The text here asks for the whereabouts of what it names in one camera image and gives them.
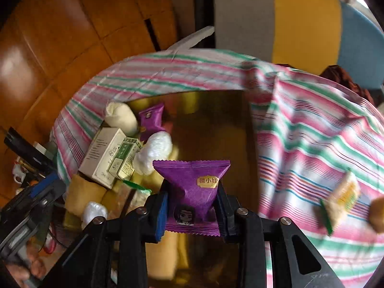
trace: pink and green striped fabric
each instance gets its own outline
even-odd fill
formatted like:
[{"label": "pink and green striped fabric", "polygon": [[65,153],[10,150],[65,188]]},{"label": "pink and green striped fabric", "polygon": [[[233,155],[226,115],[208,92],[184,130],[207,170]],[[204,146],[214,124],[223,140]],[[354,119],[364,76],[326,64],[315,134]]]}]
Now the pink and green striped fabric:
[{"label": "pink and green striped fabric", "polygon": [[[52,136],[60,177],[69,183],[77,172],[108,100],[220,89],[249,91],[260,216],[291,217],[345,287],[363,287],[384,256],[384,235],[367,222],[370,200],[384,191],[384,118],[332,81],[230,51],[191,49],[127,58],[84,84],[58,116]],[[328,237],[318,219],[319,199],[348,168],[364,196]],[[270,258],[267,266],[271,287]]]}]

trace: blue gripper pad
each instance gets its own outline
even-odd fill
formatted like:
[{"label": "blue gripper pad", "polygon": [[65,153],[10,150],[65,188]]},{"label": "blue gripper pad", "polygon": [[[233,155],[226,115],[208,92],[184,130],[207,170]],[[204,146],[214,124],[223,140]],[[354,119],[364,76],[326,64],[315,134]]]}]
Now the blue gripper pad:
[{"label": "blue gripper pad", "polygon": [[168,218],[168,194],[164,196],[160,206],[159,214],[157,215],[157,225],[155,231],[156,241],[160,241],[166,230],[166,223]]},{"label": "blue gripper pad", "polygon": [[39,183],[32,187],[30,197],[35,198],[40,194],[46,187],[48,187],[53,181],[59,180],[59,176],[56,172],[49,174],[45,179],[41,180]]}]

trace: white plastic bag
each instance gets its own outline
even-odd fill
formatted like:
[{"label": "white plastic bag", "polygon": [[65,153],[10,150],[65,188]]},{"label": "white plastic bag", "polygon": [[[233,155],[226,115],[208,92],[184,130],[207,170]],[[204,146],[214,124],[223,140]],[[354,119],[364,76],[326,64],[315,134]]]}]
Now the white plastic bag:
[{"label": "white plastic bag", "polygon": [[138,174],[150,175],[155,169],[153,160],[166,160],[172,151],[172,140],[170,134],[165,131],[157,132],[151,135],[133,159],[133,169]]},{"label": "white plastic bag", "polygon": [[88,202],[81,217],[81,220],[83,221],[81,228],[84,230],[84,228],[97,216],[103,216],[107,218],[107,208],[94,201]]}]

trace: purple pouch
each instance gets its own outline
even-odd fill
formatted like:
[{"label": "purple pouch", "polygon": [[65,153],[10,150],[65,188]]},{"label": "purple pouch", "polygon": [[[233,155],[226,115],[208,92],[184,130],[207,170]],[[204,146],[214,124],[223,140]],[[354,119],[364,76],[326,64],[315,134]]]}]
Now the purple pouch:
[{"label": "purple pouch", "polygon": [[169,183],[168,221],[171,232],[220,236],[213,203],[219,179],[229,160],[154,160],[153,167]]},{"label": "purple pouch", "polygon": [[157,104],[139,112],[140,116],[140,141],[146,142],[152,134],[165,131],[161,126],[164,104]]}]

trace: green medicine box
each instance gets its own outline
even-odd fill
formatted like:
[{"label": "green medicine box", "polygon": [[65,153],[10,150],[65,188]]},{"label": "green medicine box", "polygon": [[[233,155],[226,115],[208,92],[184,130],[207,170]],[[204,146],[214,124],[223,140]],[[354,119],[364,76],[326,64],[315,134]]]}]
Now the green medicine box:
[{"label": "green medicine box", "polygon": [[113,158],[108,172],[120,180],[129,180],[134,171],[133,158],[142,148],[143,144],[137,138],[126,137]]}]

